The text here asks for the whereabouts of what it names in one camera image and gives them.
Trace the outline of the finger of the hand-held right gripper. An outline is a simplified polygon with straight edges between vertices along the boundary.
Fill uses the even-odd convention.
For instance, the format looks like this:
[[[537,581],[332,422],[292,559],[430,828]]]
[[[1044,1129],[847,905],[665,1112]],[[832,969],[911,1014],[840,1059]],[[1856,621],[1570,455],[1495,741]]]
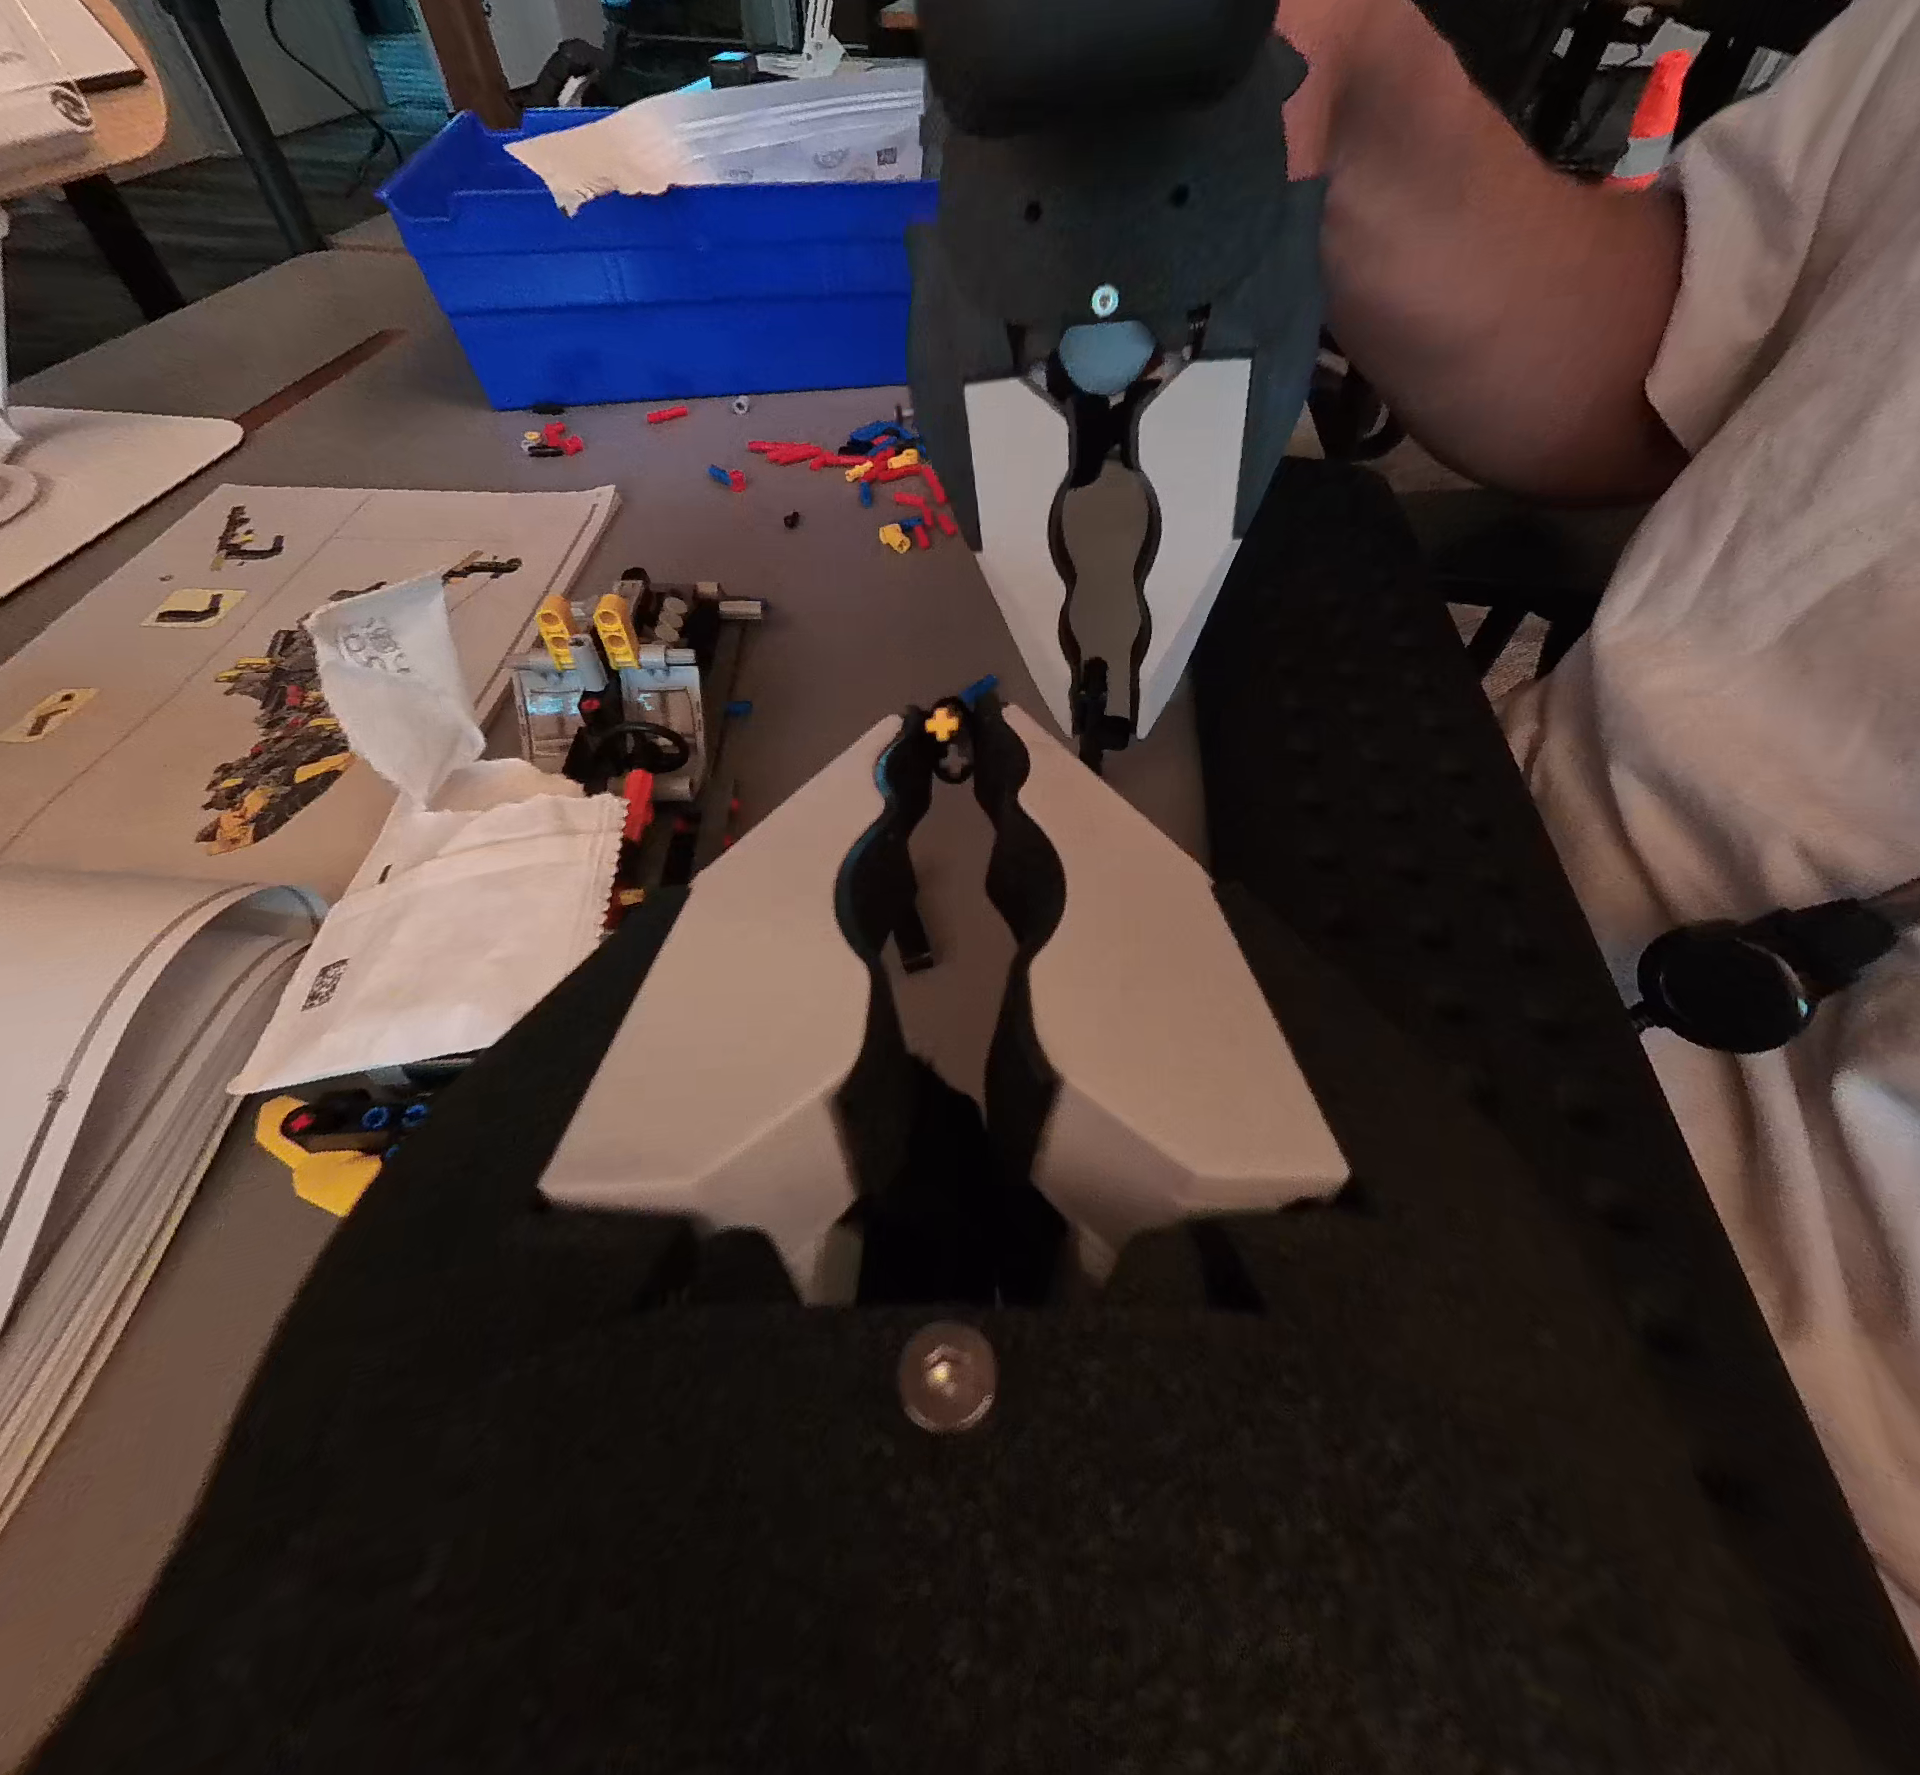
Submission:
[[[1167,711],[1232,570],[1249,394],[1254,356],[1218,356],[1121,397],[1124,453],[1153,521],[1140,576],[1135,741]]]
[[[1052,521],[1069,489],[1069,416],[1025,377],[965,383],[979,566],[1025,663],[1044,708],[1074,730],[1076,652],[1065,609],[1074,581],[1060,570]]]

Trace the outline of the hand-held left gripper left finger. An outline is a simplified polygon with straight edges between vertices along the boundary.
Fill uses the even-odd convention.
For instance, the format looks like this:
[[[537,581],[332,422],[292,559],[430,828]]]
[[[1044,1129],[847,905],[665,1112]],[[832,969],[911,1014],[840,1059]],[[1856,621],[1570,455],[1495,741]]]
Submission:
[[[846,924],[846,866],[888,818],[902,718],[778,804],[689,885],[546,1170],[563,1212],[682,1215],[758,1232],[803,1305],[853,1305],[878,1215],[932,1140],[945,1075]]]

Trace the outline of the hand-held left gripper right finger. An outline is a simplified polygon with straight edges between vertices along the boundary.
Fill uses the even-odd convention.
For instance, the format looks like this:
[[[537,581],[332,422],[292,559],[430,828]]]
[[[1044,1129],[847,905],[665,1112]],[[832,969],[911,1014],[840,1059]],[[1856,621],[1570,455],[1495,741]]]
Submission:
[[[1014,941],[986,1117],[1085,1282],[1143,1232],[1330,1205],[1349,1164],[1211,877],[1024,708],[973,708],[991,902]]]

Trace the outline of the person's right forearm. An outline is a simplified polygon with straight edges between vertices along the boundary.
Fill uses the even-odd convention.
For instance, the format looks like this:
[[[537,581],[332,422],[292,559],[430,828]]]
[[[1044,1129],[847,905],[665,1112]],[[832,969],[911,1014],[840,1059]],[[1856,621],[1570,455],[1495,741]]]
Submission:
[[[1411,0],[1278,0],[1310,62],[1288,176],[1324,181],[1324,325],[1447,470],[1645,505],[1687,453],[1649,401],[1685,254],[1664,189],[1553,170]]]

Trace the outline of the scattered small lego pins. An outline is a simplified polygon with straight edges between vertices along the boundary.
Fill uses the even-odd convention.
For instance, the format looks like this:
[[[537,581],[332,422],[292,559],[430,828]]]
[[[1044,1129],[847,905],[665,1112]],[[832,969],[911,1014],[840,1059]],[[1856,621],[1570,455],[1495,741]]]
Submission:
[[[927,443],[893,394],[724,394],[635,404],[537,404],[508,420],[543,470],[592,470],[635,548],[803,539],[853,517],[893,556],[955,539]]]

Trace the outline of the lego car chassis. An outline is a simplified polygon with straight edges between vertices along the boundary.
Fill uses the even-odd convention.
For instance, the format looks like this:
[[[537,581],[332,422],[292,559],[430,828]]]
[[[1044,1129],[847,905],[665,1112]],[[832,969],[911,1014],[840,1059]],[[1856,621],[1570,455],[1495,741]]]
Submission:
[[[708,708],[730,711],[724,667],[744,652],[744,634],[760,618],[752,597],[716,582],[655,586],[638,566],[611,591],[543,597],[535,609],[535,640],[508,663],[519,718],[508,758],[589,796],[625,798],[604,935],[648,902],[663,859],[696,836],[721,743]],[[285,1165],[299,1199],[343,1215],[430,1117],[437,1094],[477,1057],[258,1094],[253,1143]]]

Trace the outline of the lego instruction booklet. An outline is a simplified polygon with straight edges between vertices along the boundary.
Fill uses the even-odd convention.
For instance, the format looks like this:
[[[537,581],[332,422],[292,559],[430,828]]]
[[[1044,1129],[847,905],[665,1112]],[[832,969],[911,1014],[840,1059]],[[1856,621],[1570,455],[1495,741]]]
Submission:
[[[221,1145],[228,1079],[392,811],[306,618],[448,576],[490,721],[589,491],[217,489],[4,660],[4,1520],[112,1359]]]

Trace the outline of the white torn paper bag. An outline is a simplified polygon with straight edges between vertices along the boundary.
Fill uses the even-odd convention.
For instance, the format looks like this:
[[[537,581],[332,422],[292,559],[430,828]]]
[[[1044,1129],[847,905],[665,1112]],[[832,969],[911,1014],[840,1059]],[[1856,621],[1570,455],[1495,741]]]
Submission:
[[[477,1057],[604,941],[625,798],[483,758],[444,570],[306,618],[347,752],[392,790],[234,1096]]]

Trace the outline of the blue plastic bin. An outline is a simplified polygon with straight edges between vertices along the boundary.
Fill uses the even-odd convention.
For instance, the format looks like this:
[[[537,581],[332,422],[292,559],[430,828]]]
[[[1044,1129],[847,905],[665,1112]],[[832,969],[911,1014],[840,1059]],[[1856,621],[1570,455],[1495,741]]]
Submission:
[[[936,181],[690,186],[574,217],[515,147],[604,120],[461,114],[375,195],[494,408],[908,381],[908,229]]]

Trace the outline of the empty white paper bags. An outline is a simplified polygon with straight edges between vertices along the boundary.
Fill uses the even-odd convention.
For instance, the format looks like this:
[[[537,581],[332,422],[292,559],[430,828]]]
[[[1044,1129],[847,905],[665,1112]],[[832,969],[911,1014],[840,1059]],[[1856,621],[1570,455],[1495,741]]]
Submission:
[[[600,120],[528,129],[508,158],[563,217],[675,186],[913,181],[925,103],[925,62],[899,60],[829,80],[663,91]]]

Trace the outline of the orange traffic cone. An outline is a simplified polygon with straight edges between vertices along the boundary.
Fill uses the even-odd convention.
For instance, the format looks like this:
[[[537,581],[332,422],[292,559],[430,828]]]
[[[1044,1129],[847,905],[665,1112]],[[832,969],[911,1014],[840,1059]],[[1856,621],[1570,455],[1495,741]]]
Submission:
[[[1660,180],[1676,141],[1687,66],[1687,51],[1664,51],[1650,62],[1650,75],[1627,123],[1627,147],[1603,181],[1604,189],[1649,189]]]

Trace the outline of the person in white T-shirt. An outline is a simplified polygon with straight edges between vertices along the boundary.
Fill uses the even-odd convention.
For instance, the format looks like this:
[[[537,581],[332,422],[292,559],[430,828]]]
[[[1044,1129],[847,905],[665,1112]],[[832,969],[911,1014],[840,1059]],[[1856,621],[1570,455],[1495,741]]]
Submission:
[[[1673,186],[1649,397],[1693,465],[1498,708],[1623,990],[1673,924],[1915,877],[1920,0],[1856,0]],[[1785,1051],[1660,1031],[1650,1067],[1915,1643],[1915,935]]]

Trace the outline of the brown wooden strip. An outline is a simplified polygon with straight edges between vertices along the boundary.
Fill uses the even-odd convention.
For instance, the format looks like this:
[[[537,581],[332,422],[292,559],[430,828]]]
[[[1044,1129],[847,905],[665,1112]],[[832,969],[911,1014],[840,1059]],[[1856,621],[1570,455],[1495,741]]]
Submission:
[[[319,394],[347,381],[356,370],[371,364],[375,356],[387,356],[402,339],[404,339],[402,328],[382,328],[382,331],[364,336],[361,342],[337,350],[319,370],[301,372],[299,381],[281,383],[277,394],[269,394],[269,397],[253,401],[248,408],[234,416],[234,422],[239,425],[246,437],[253,437],[262,425],[269,425],[269,422],[295,416],[299,404],[317,401]]]

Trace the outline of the black metal pole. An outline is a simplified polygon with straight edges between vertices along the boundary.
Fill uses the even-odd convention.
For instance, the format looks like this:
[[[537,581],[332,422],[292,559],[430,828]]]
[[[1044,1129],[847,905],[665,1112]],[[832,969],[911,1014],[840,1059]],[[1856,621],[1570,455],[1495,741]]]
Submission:
[[[281,241],[292,246],[292,254],[329,254],[329,237],[319,229],[319,221],[311,217],[306,207],[306,195],[292,170],[292,162],[281,158],[277,150],[277,135],[274,135],[274,123],[253,91],[253,80],[222,29],[222,18],[221,18],[221,0],[163,0],[199,69],[204,69],[204,85],[221,107],[221,116],[228,120],[228,131],[281,232]]]

